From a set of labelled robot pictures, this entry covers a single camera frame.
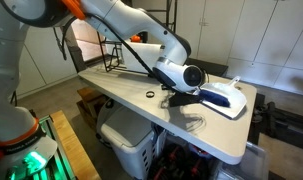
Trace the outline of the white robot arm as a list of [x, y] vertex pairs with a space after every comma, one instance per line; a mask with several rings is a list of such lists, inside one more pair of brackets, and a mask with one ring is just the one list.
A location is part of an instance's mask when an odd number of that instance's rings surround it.
[[121, 0], [0, 0], [0, 180], [21, 168], [29, 174], [43, 169], [57, 143], [31, 113], [8, 102], [19, 84], [19, 60], [29, 27], [65, 28], [71, 19], [84, 20], [104, 37], [123, 42], [149, 32], [164, 43], [163, 53], [149, 72], [178, 92], [195, 90], [203, 82], [196, 66], [187, 66], [187, 40], [176, 35], [143, 9]]

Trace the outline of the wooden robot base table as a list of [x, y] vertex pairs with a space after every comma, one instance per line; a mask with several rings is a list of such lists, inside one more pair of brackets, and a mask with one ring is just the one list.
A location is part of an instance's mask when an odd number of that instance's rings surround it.
[[63, 111], [52, 113], [53, 126], [78, 180], [101, 180]]

